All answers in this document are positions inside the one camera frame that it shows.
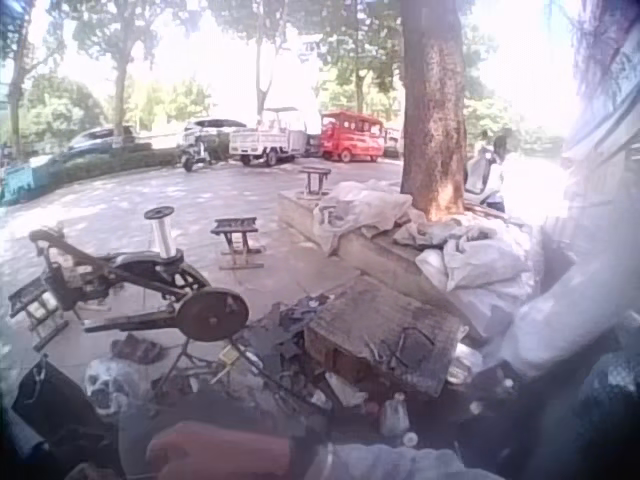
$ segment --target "paved ground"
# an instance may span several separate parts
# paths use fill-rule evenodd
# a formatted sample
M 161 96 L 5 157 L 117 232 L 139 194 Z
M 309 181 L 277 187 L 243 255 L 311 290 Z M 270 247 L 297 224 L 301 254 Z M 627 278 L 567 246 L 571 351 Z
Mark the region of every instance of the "paved ground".
M 16 288 L 35 277 L 43 268 L 27 239 L 29 231 L 43 224 L 62 221 L 67 238 L 91 253 L 122 250 L 145 250 L 150 246 L 151 227 L 143 219 L 145 210 L 158 205 L 172 205 L 176 212 L 172 227 L 176 244 L 189 263 L 201 270 L 213 285 L 241 293 L 251 308 L 251 317 L 263 315 L 275 301 L 290 302 L 306 294 L 317 294 L 349 281 L 358 272 L 337 258 L 325 257 L 277 219 L 276 196 L 280 190 L 303 187 L 298 173 L 301 165 L 330 166 L 329 185 L 345 180 L 399 180 L 401 166 L 380 162 L 327 164 L 322 160 L 303 159 L 276 168 L 244 168 L 237 164 L 219 165 L 186 173 L 166 169 L 118 175 L 77 183 L 25 205 L 12 207 L 0 217 L 0 314 L 7 311 L 5 299 Z M 267 253 L 265 268 L 238 272 L 220 271 L 218 265 L 228 258 L 219 254 L 224 242 L 209 233 L 213 219 L 226 216 L 257 216 L 260 243 Z M 110 297 L 112 313 L 153 308 L 159 299 L 153 292 L 143 293 L 128 286 Z M 92 312 L 82 312 L 87 318 Z M 122 338 L 119 332 L 85 334 L 70 315 L 70 327 L 46 349 L 56 365 L 80 380 L 86 364 L 108 354 L 109 343 Z M 16 334 L 22 348 L 28 350 L 29 334 L 18 322 Z M 182 336 L 164 330 L 144 334 L 164 345 L 177 345 Z M 216 348 L 198 345 L 198 353 L 214 355 Z M 25 360 L 25 367 L 30 366 Z M 164 368 L 165 364 L 155 370 Z M 149 376 L 155 370 L 147 371 Z

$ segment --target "vehicle wheel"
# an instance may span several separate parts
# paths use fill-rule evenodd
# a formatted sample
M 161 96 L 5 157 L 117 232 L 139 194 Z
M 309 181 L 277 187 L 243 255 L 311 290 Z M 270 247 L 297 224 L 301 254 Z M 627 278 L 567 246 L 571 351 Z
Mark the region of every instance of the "vehicle wheel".
M 269 150 L 267 152 L 267 166 L 275 167 L 276 163 L 278 163 L 278 153 L 275 150 Z
M 351 153 L 351 150 L 349 150 L 348 148 L 345 148 L 342 152 L 340 152 L 340 160 L 342 160 L 344 163 L 349 163 L 352 159 L 353 155 Z
M 195 164 L 195 161 L 191 156 L 185 157 L 182 160 L 182 168 L 184 168 L 186 172 L 190 172 L 191 170 L 193 170 L 194 164 Z

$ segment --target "concrete ledge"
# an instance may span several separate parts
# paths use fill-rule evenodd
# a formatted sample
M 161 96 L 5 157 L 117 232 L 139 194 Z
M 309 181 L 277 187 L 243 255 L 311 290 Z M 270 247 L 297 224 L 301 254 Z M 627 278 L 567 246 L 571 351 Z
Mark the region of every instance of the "concrete ledge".
M 278 193 L 278 218 L 302 235 L 316 241 L 313 209 L 317 202 L 301 200 L 295 190 Z M 393 243 L 394 231 L 367 238 L 360 229 L 340 237 L 337 255 L 349 265 L 376 278 L 396 292 L 422 303 L 442 308 L 454 315 L 460 311 L 425 277 L 415 263 L 414 249 Z

